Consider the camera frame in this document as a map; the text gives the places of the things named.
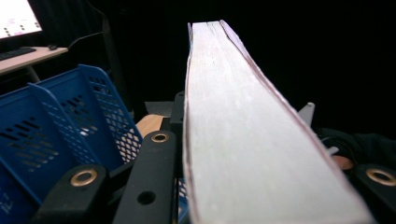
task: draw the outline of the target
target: blue basket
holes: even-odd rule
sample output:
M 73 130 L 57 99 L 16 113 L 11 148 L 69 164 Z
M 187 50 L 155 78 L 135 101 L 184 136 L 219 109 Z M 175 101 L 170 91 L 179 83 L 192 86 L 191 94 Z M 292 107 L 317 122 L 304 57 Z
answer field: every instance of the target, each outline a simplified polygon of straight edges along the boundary
M 0 164 L 0 223 L 21 223 L 37 209 L 11 174 Z
M 0 96 L 0 114 L 0 162 L 11 175 L 0 192 L 14 180 L 15 193 L 37 204 L 69 169 L 99 163 L 112 171 L 134 160 L 143 140 L 107 74 L 88 65 Z

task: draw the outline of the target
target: computer monitor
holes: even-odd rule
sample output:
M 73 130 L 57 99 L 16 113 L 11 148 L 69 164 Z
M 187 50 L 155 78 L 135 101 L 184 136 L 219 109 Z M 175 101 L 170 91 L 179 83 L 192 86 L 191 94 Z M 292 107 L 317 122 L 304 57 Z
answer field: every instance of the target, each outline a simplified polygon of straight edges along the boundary
M 0 0 L 0 41 L 41 31 L 28 0 Z

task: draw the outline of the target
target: metal ring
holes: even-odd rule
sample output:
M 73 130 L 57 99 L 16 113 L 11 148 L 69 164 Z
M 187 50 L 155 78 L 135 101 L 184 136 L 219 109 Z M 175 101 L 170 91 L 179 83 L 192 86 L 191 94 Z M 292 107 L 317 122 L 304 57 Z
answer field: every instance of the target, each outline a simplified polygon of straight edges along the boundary
M 84 178 L 83 180 L 78 179 L 81 175 L 85 175 L 85 174 L 89 174 L 90 177 Z M 86 186 L 86 185 L 91 184 L 93 182 L 93 180 L 96 179 L 97 176 L 98 176 L 98 173 L 93 169 L 83 170 L 83 171 L 80 171 L 80 172 L 76 173 L 75 175 L 73 175 L 73 177 L 70 179 L 70 183 L 74 187 Z
M 372 168 L 372 169 L 368 169 L 368 170 L 366 171 L 366 174 L 367 174 L 372 180 L 374 180 L 374 181 L 377 182 L 377 183 L 380 183 L 380 184 L 386 185 L 386 186 L 391 186 L 391 187 L 396 186 L 396 178 L 395 178 L 392 174 L 390 174 L 390 173 L 388 173 L 388 172 L 385 172 L 385 171 L 382 171 L 382 170 L 379 170 L 379 169 Z M 375 174 L 384 175 L 384 176 L 386 176 L 388 179 L 380 178 L 380 177 L 376 176 Z
M 157 133 L 151 136 L 151 140 L 156 143 L 166 142 L 168 138 L 169 138 L 168 134 L 165 133 Z

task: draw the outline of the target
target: book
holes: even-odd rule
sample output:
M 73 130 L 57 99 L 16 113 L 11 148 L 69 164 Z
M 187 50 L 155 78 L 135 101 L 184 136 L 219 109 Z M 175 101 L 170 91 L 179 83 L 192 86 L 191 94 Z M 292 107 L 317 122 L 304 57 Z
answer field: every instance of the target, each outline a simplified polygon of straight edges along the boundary
M 226 21 L 189 23 L 183 172 L 191 223 L 374 223 Z

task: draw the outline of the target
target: black metal bracket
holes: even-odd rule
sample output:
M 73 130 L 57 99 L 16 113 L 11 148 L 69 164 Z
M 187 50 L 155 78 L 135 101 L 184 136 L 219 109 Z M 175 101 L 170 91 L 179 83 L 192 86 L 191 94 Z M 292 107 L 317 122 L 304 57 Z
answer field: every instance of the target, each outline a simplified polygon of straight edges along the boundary
M 182 177 L 182 136 L 183 136 L 183 119 L 184 119 L 184 91 L 178 92 L 172 107 L 172 115 L 169 120 L 170 131 L 177 136 L 177 176 Z
M 136 159 L 111 173 L 98 164 L 69 170 L 31 223 L 177 222 L 176 143 L 170 131 L 149 133 Z
M 377 164 L 360 164 L 349 181 L 379 223 L 396 219 L 396 172 Z

